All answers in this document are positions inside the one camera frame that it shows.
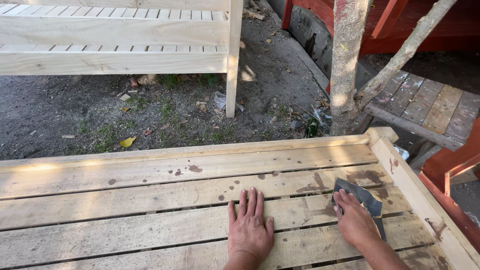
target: white wooden bench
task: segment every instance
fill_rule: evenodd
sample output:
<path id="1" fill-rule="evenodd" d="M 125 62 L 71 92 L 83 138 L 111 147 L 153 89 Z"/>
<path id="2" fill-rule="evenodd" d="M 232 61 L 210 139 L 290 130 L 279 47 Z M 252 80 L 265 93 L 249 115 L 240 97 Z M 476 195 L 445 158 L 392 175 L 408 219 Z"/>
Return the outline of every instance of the white wooden bench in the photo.
<path id="1" fill-rule="evenodd" d="M 0 0 L 0 75 L 227 73 L 233 117 L 241 13 L 241 0 Z"/>

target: forearm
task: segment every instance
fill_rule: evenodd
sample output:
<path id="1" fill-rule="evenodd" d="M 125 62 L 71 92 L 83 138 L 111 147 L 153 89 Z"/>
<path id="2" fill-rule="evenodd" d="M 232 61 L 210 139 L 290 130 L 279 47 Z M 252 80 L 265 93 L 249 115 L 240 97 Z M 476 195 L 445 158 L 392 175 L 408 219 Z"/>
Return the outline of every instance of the forearm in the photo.
<path id="1" fill-rule="evenodd" d="M 366 241 L 357 247 L 373 270 L 410 270 L 396 252 L 381 239 Z"/>

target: red wooden post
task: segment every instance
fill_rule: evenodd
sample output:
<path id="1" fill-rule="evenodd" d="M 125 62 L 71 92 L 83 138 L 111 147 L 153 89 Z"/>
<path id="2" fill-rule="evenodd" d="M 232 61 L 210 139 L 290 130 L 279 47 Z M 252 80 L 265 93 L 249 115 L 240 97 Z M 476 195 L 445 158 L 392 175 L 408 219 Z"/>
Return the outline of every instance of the red wooden post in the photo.
<path id="1" fill-rule="evenodd" d="M 292 0 L 285 1 L 285 8 L 283 9 L 283 17 L 282 17 L 282 29 L 288 29 L 288 25 L 290 24 L 290 17 L 292 16 Z"/>
<path id="2" fill-rule="evenodd" d="M 386 38 L 407 2 L 408 0 L 390 0 L 372 33 L 372 37 Z"/>

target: yellow leaf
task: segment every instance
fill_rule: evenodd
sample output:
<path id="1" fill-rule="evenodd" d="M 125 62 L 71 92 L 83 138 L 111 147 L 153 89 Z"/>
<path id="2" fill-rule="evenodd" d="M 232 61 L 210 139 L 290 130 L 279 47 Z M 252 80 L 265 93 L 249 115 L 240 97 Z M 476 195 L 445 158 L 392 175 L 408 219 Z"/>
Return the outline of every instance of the yellow leaf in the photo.
<path id="1" fill-rule="evenodd" d="M 133 141 L 134 141 L 136 138 L 137 138 L 137 137 L 125 139 L 125 140 L 123 140 L 123 141 L 120 142 L 120 145 L 123 146 L 123 147 L 129 147 L 130 145 L 132 145 Z"/>

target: right hand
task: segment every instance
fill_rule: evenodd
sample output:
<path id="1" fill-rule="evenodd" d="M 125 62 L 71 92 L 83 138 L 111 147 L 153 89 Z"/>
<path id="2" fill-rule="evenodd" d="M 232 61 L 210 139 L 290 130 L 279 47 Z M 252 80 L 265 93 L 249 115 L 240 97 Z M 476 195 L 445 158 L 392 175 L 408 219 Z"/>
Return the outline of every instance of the right hand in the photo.
<path id="1" fill-rule="evenodd" d="M 377 225 L 353 194 L 347 194 L 344 189 L 333 193 L 335 202 L 343 209 L 343 215 L 338 206 L 334 210 L 338 217 L 338 228 L 345 240 L 357 249 L 362 243 L 382 241 Z"/>

